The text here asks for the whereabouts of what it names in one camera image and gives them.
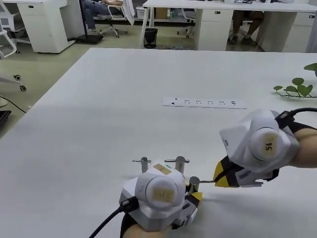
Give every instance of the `person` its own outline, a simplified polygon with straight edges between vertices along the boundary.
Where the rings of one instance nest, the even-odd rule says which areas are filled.
[[[297,122],[293,122],[289,128],[298,140],[300,148],[288,166],[317,168],[317,129]],[[120,238],[164,238],[165,233],[166,231],[146,232],[130,215],[126,214],[122,220]]]
[[[103,0],[100,2],[92,0],[82,0],[84,16],[88,26],[87,33],[89,35],[98,35],[99,32],[96,30],[96,25],[94,21],[94,16],[100,15],[110,15],[107,5],[122,6],[123,2],[121,0]],[[122,14],[118,9],[111,7],[111,14]]]
[[[232,21],[233,21],[233,34],[229,37],[228,42],[235,45],[238,42],[238,33],[243,20],[252,20],[249,27],[249,31],[246,36],[241,40],[243,45],[255,45],[256,43],[251,39],[251,35],[257,30],[261,25],[264,18],[264,13],[261,11],[233,11]]]

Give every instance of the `person's leg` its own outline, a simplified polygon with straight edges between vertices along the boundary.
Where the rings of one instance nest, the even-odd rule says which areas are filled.
[[[253,11],[252,13],[250,13],[249,18],[253,20],[253,22],[250,25],[249,31],[246,35],[250,36],[258,29],[258,27],[261,25],[263,18],[264,18],[264,14],[261,11]]]
[[[261,25],[263,18],[264,18],[264,14],[261,11],[253,11],[250,13],[249,19],[253,20],[248,33],[246,34],[246,36],[242,39],[241,43],[242,44],[255,44],[255,42],[251,39],[251,35],[258,29],[258,27]]]
[[[238,35],[240,26],[242,25],[242,20],[244,16],[244,11],[235,10],[232,15],[232,26],[233,26],[233,34]]]
[[[94,20],[94,14],[89,8],[84,8],[84,15],[86,18],[86,23],[88,25],[88,29],[95,30],[96,25],[95,25],[95,20]]]
[[[233,15],[232,15],[233,34],[231,38],[229,39],[229,43],[232,45],[238,42],[238,33],[240,30],[240,26],[242,24],[243,16],[244,16],[244,11],[240,11],[240,10],[233,11]]]
[[[98,14],[110,15],[108,7],[103,3],[85,0],[85,8],[90,9],[93,13],[93,16],[97,16]]]

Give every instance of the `chair wheel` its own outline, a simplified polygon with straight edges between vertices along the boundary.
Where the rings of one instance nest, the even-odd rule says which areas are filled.
[[[26,90],[26,87],[25,87],[24,85],[21,85],[21,86],[20,86],[20,90],[21,90],[22,92],[24,92],[24,91]]]
[[[13,78],[15,78],[16,80],[20,80],[21,76],[17,74],[17,75],[14,75]]]

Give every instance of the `metal pin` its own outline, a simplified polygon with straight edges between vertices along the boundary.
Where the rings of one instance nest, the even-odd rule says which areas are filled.
[[[215,181],[213,180],[202,180],[199,183],[214,183]]]
[[[201,183],[214,183],[215,181],[213,180],[202,180],[200,181],[198,177],[190,177],[189,178],[189,191],[188,194],[192,194],[194,192],[198,192],[199,184]]]
[[[200,180],[198,177],[190,177],[189,179],[189,191],[188,194],[192,194],[194,192],[198,192]]]
[[[146,157],[142,157],[140,160],[132,160],[132,162],[141,162],[142,172],[145,173],[148,170],[148,163],[151,160],[148,160]]]
[[[184,174],[184,169],[185,169],[185,163],[188,164],[190,161],[185,160],[183,156],[178,156],[176,160],[164,160],[166,163],[176,163],[175,164],[175,169],[177,171],[180,171],[182,174]]]

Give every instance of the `power strip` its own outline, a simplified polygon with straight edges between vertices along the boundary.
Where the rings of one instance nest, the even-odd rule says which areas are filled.
[[[194,108],[236,108],[246,109],[246,103],[229,99],[197,99],[197,98],[171,98],[164,97],[163,106],[170,107],[194,107]]]

